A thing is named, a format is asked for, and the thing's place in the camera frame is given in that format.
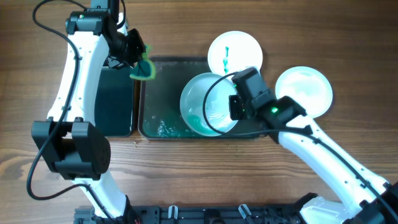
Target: black cable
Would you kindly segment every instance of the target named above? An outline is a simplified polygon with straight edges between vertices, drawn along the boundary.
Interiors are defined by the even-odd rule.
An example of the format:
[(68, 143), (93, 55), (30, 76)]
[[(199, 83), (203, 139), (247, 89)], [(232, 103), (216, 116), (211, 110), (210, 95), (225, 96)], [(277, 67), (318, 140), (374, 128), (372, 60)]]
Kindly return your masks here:
[[(74, 71), (73, 71), (72, 82), (71, 82), (71, 85), (70, 85), (70, 88), (69, 88), (69, 92), (68, 92), (68, 95), (67, 95), (67, 99), (65, 100), (65, 105), (64, 105), (64, 107), (63, 107), (61, 117), (60, 117), (60, 119), (58, 120), (58, 122), (57, 122), (57, 124), (55, 125), (55, 127), (53, 128), (53, 130), (51, 131), (51, 133), (49, 134), (48, 138), (47, 138), (47, 139), (45, 140), (45, 142), (43, 143), (43, 146), (40, 148), (40, 150), (39, 150), (39, 152), (37, 153), (35, 159), (33, 160), (32, 166), (30, 167), (29, 174), (28, 174), (28, 177), (27, 177), (27, 182), (26, 182), (27, 193), (29, 194), (30, 197), (32, 197), (32, 198), (35, 199), (35, 200), (49, 200), (49, 199), (53, 199), (53, 198), (55, 198), (55, 197), (58, 197), (59, 195), (64, 194), (65, 192), (68, 192), (69, 190), (74, 189), (74, 188), (76, 188), (76, 187), (84, 187), (87, 191), (89, 191), (90, 195), (93, 197), (94, 201), (97, 203), (97, 205), (99, 206), (99, 208), (103, 211), (103, 213), (107, 216), (107, 218), (110, 219), (113, 223), (116, 223), (116, 222), (112, 219), (111, 215), (105, 210), (104, 206), (102, 206), (101, 202), (98, 200), (97, 196), (95, 195), (95, 193), (93, 192), (93, 190), (91, 189), (91, 187), (90, 187), (89, 185), (87, 185), (87, 184), (74, 184), (74, 185), (72, 185), (72, 186), (70, 186), (70, 187), (67, 187), (67, 188), (65, 188), (65, 189), (63, 189), (63, 190), (61, 190), (61, 191), (59, 191), (58, 193), (55, 193), (55, 194), (49, 195), (49, 196), (45, 196), (45, 197), (37, 196), (37, 195), (35, 195), (35, 194), (33, 193), (33, 191), (32, 191), (32, 178), (33, 178), (33, 173), (34, 173), (34, 171), (35, 171), (36, 165), (37, 165), (37, 163), (39, 162), (40, 157), (42, 156), (42, 154), (43, 154), (45, 148), (47, 147), (47, 145), (49, 144), (49, 142), (51, 141), (51, 139), (57, 134), (57, 132), (58, 132), (58, 130), (59, 130), (59, 128), (60, 128), (60, 126), (61, 126), (61, 124), (62, 124), (62, 122), (63, 122), (63, 119), (65, 118), (65, 116), (66, 116), (66, 114), (67, 114), (68, 107), (69, 107), (69, 104), (70, 104), (70, 100), (71, 100), (71, 98), (72, 98), (73, 90), (75, 89), (76, 78), (77, 78), (77, 75), (78, 75), (79, 65), (80, 65), (79, 51), (77, 50), (75, 44), (73, 44), (73, 42), (72, 42), (67, 36), (63, 35), (62, 33), (58, 32), (58, 31), (56, 31), (56, 30), (54, 30), (54, 29), (51, 29), (51, 28), (49, 28), (49, 27), (47, 27), (47, 26), (45, 26), (45, 25), (39, 23), (39, 22), (37, 21), (37, 19), (36, 19), (36, 12), (37, 12), (37, 10), (38, 10), (42, 5), (44, 5), (44, 4), (48, 3), (48, 2), (51, 2), (51, 1), (55, 1), (55, 0), (44, 0), (44, 1), (40, 2), (40, 3), (34, 8), (34, 10), (33, 10), (32, 19), (33, 19), (33, 21), (34, 21), (34, 23), (35, 23), (36, 25), (38, 25), (39, 27), (41, 27), (41, 28), (43, 28), (43, 29), (45, 29), (45, 30), (47, 30), (47, 31), (49, 31), (49, 32), (52, 32), (52, 33), (54, 33), (54, 34), (57, 34), (58, 36), (60, 36), (60, 37), (63, 38), (64, 40), (66, 40), (66, 41), (71, 45), (71, 47), (72, 47), (72, 49), (73, 49), (73, 52), (75, 53), (75, 69), (74, 69)], [(76, 5), (80, 6), (80, 7), (82, 7), (83, 9), (86, 9), (85, 6), (81, 5), (81, 4), (78, 3), (78, 2), (75, 2), (75, 1), (72, 1), (72, 0), (62, 0), (62, 1), (67, 1), (67, 2), (70, 2), (70, 3), (76, 4)]]
[(118, 29), (122, 28), (124, 23), (126, 22), (126, 5), (124, 4), (124, 0), (121, 0), (123, 5), (123, 19), (122, 22), (118, 24)]
[(387, 211), (392, 215), (392, 217), (394, 218), (394, 220), (398, 223), (398, 216), (395, 213), (395, 211), (391, 208), (391, 206), (380, 196), (380, 194), (376, 191), (376, 189), (373, 188), (373, 186), (371, 185), (371, 183), (366, 180), (363, 176), (361, 176), (361, 174), (349, 163), (347, 162), (340, 154), (338, 154), (332, 147), (330, 147), (329, 145), (327, 145), (326, 143), (324, 143), (323, 141), (321, 141), (321, 139), (318, 139), (312, 135), (309, 134), (305, 134), (302, 133), (298, 130), (294, 130), (294, 129), (268, 129), (268, 130), (262, 130), (262, 131), (253, 131), (250, 133), (239, 133), (239, 134), (228, 134), (222, 131), (219, 131), (217, 129), (215, 129), (209, 122), (209, 120), (206, 117), (206, 100), (207, 97), (210, 93), (210, 91), (214, 88), (214, 86), (216, 86), (217, 84), (219, 84), (219, 82), (223, 81), (225, 78), (230, 77), (231, 75), (235, 75), (234, 73), (232, 74), (228, 74), (225, 75), (223, 77), (221, 77), (220, 79), (218, 79), (216, 82), (214, 82), (214, 84), (212, 84), (212, 86), (210, 86), (210, 88), (207, 90), (206, 94), (205, 94), (205, 98), (203, 99), (203, 106), (202, 106), (202, 110), (203, 110), (203, 116), (205, 117), (205, 121), (206, 124), (209, 126), (210, 129), (212, 129), (213, 131), (215, 131), (216, 133), (219, 134), (223, 134), (225, 136), (249, 136), (249, 135), (253, 135), (253, 134), (265, 134), (265, 133), (275, 133), (275, 132), (288, 132), (288, 133), (294, 133), (294, 134), (299, 134), (302, 136), (305, 136), (309, 139), (311, 139), (313, 141), (314, 144), (320, 144), (321, 146), (323, 146), (325, 149), (327, 149), (328, 151), (330, 151), (334, 156), (336, 156), (354, 175), (357, 179), (359, 179), (367, 188), (369, 188), (369, 190), (376, 196), (376, 198), (385, 206), (385, 208), (387, 209)]

